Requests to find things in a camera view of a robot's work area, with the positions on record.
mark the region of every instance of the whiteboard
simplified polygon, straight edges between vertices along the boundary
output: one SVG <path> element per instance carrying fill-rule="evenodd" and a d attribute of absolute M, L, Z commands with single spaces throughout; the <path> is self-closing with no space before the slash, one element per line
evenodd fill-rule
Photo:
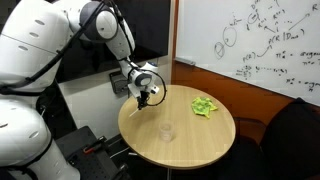
<path fill-rule="evenodd" d="M 320 105 L 320 0 L 180 0 L 176 57 Z"/>

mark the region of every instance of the floor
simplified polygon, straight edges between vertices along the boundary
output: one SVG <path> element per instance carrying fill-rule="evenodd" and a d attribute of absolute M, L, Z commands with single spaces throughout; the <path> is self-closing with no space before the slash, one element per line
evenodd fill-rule
<path fill-rule="evenodd" d="M 116 136 L 110 142 L 109 155 L 117 167 L 123 163 L 128 165 L 128 173 L 132 180 L 166 180 L 167 168 L 163 168 L 149 163 L 139 156 L 128 155 L 130 148 L 122 140 L 121 136 Z M 214 165 L 196 170 L 172 170 L 171 180 L 207 180 L 215 179 L 216 168 Z"/>

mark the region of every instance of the white wall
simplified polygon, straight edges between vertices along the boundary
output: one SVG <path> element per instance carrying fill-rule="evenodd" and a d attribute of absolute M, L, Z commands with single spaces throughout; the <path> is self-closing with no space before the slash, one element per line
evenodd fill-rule
<path fill-rule="evenodd" d="M 175 0 L 171 0 L 169 55 L 150 60 L 158 62 L 159 74 L 167 84 L 171 83 L 174 6 Z M 114 71 L 119 69 L 59 84 L 77 127 L 88 125 L 97 137 L 108 139 L 119 134 L 118 113 L 127 99 L 113 93 L 109 73 Z"/>

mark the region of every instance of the dark chair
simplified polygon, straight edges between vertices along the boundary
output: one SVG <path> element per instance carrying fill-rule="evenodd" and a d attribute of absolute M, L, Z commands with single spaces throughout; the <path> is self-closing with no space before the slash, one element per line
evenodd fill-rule
<path fill-rule="evenodd" d="M 237 136 L 217 165 L 220 180 L 320 179 L 320 115 L 298 98 L 271 120 L 259 145 Z"/>

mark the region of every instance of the table leg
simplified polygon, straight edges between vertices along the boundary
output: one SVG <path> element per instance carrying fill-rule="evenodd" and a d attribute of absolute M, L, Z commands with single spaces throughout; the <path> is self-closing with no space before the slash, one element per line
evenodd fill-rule
<path fill-rule="evenodd" d="M 171 180 L 171 173 L 172 173 L 172 170 L 170 168 L 168 168 L 168 171 L 167 171 L 167 180 Z"/>

